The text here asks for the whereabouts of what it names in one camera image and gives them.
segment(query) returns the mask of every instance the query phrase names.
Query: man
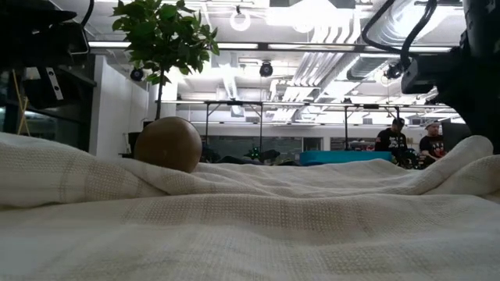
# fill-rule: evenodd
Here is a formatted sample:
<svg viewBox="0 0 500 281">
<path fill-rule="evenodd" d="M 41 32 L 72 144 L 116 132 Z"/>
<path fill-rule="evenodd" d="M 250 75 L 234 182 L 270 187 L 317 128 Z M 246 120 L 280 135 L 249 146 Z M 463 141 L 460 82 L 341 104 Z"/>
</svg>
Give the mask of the man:
<svg viewBox="0 0 500 281">
<path fill-rule="evenodd" d="M 427 135 L 420 140 L 420 154 L 427 156 L 427 160 L 430 162 L 436 162 L 446 154 L 443 136 L 439 134 L 440 125 L 438 121 L 427 125 L 425 127 Z"/>
<path fill-rule="evenodd" d="M 378 133 L 375 151 L 390 151 L 396 158 L 401 157 L 402 153 L 408 149 L 406 136 L 401 133 L 404 126 L 403 118 L 394 119 L 391 128 Z"/>
</svg>

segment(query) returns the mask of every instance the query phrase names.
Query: potted plant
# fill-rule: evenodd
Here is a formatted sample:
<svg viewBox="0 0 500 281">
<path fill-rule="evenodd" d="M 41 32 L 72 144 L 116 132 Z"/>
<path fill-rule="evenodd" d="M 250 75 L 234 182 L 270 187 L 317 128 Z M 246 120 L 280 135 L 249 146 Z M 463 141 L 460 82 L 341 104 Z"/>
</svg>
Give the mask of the potted plant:
<svg viewBox="0 0 500 281">
<path fill-rule="evenodd" d="M 125 5 L 120 0 L 113 15 L 120 18 L 112 29 L 125 32 L 125 41 L 130 42 L 130 62 L 136 69 L 150 69 L 146 80 L 160 84 L 155 118 L 159 119 L 163 86 L 170 83 L 165 73 L 174 66 L 184 75 L 203 71 L 209 52 L 219 55 L 217 29 L 202 25 L 202 14 L 186 8 L 184 0 L 176 5 L 162 0 L 133 0 Z"/>
</svg>

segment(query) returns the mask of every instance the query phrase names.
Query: wooden ball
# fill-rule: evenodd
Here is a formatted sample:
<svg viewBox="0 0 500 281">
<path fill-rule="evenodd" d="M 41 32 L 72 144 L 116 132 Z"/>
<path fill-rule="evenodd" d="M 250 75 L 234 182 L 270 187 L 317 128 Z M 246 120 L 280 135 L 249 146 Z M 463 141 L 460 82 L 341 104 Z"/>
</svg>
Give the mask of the wooden ball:
<svg viewBox="0 0 500 281">
<path fill-rule="evenodd" d="M 191 173 L 202 157 L 202 139 L 187 120 L 161 118 L 139 134 L 134 157 L 148 164 Z"/>
</svg>

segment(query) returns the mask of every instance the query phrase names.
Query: tree trunk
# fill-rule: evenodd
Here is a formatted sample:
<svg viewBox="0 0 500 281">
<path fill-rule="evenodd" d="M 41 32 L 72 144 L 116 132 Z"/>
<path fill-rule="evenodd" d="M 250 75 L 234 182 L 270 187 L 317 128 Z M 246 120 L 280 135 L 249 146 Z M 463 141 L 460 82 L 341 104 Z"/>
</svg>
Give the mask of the tree trunk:
<svg viewBox="0 0 500 281">
<path fill-rule="evenodd" d="M 159 119 L 160 112 L 162 111 L 162 94 L 163 94 L 163 66 L 159 68 L 159 88 L 158 88 L 158 101 L 156 104 L 156 117 L 155 120 Z"/>
</svg>

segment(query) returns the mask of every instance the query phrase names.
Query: textured blanket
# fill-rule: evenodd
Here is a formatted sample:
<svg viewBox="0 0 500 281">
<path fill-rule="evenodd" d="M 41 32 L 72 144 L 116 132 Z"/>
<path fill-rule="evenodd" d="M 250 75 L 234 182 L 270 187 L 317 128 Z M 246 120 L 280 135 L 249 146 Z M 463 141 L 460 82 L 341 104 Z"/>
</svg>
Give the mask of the textured blanket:
<svg viewBox="0 0 500 281">
<path fill-rule="evenodd" d="M 190 175 L 0 134 L 0 280 L 498 280 L 491 152 Z"/>
</svg>

